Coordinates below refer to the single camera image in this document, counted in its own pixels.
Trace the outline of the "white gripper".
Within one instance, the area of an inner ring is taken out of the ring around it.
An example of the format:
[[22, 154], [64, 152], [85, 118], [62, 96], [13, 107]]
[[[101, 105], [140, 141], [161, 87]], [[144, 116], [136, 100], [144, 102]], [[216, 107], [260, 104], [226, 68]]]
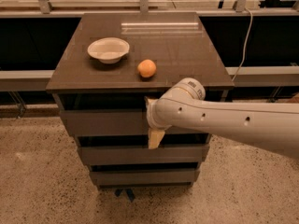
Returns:
[[170, 128], [169, 124], [162, 121], [156, 111], [157, 99], [145, 98], [147, 109], [147, 121], [150, 126], [148, 131], [148, 148], [158, 148], [165, 135], [165, 130]]

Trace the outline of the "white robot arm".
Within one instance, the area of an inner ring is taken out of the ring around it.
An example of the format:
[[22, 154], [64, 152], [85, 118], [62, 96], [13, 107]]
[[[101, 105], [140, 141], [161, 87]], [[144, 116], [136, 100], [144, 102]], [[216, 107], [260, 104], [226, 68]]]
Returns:
[[298, 103], [208, 102], [201, 83], [184, 78], [159, 99], [146, 99], [149, 148], [171, 127], [211, 133], [299, 158]]

